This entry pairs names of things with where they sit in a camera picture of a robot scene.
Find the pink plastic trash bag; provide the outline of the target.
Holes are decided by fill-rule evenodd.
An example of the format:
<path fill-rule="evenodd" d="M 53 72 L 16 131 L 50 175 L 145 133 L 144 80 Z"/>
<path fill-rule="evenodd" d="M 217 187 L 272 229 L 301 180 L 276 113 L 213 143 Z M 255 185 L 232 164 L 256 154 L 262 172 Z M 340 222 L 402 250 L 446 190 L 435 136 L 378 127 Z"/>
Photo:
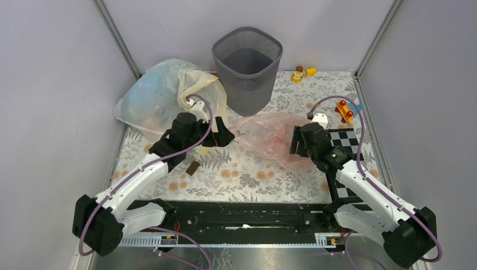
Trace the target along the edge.
<path fill-rule="evenodd" d="M 287 171 L 315 169 L 309 158 L 289 153 L 294 128 L 309 122 L 300 115 L 273 112 L 239 118 L 229 130 L 238 143 L 263 158 L 275 160 Z"/>

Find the clear yellowish plastic bag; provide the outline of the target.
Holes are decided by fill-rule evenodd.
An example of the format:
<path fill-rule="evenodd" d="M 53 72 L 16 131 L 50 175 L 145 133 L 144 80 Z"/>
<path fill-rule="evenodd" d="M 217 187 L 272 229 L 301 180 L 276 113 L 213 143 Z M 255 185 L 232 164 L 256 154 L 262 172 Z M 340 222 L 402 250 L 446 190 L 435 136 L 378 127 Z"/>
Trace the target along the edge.
<path fill-rule="evenodd" d="M 227 95 L 218 77 L 175 58 L 145 72 L 116 103 L 113 115 L 148 140 L 158 141 L 177 114 L 190 110 L 186 98 L 191 94 L 206 99 L 213 116 L 226 117 Z"/>

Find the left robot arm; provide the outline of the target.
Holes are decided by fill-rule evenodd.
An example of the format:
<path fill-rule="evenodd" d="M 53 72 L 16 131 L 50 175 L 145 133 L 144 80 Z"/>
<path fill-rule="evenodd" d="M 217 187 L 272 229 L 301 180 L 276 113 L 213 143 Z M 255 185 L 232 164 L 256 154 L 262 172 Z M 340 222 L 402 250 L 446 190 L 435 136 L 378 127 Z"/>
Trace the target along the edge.
<path fill-rule="evenodd" d="M 171 128 L 124 178 L 94 197 L 83 195 L 76 201 L 72 233 L 80 239 L 80 254 L 89 254 L 83 250 L 87 245 L 93 253 L 106 256 L 131 234 L 153 226 L 170 230 L 175 217 L 163 204 L 148 202 L 133 210 L 130 205 L 148 186 L 184 161 L 190 150 L 197 146 L 225 147 L 234 139 L 220 116 L 204 120 L 189 112 L 178 114 Z"/>

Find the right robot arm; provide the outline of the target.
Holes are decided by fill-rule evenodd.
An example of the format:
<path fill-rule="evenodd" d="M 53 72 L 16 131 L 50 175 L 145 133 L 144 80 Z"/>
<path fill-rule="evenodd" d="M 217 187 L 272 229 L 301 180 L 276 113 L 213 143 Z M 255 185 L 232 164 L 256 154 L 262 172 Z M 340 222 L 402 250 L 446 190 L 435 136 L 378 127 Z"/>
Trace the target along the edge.
<path fill-rule="evenodd" d="M 319 123 L 295 126 L 290 153 L 310 158 L 330 180 L 354 192 L 372 213 L 344 202 L 325 213 L 322 223 L 331 232 L 341 227 L 356 231 L 380 244 L 388 257 L 402 268 L 413 266 L 437 246 L 434 212 L 400 199 L 362 166 L 357 154 L 332 142 Z"/>

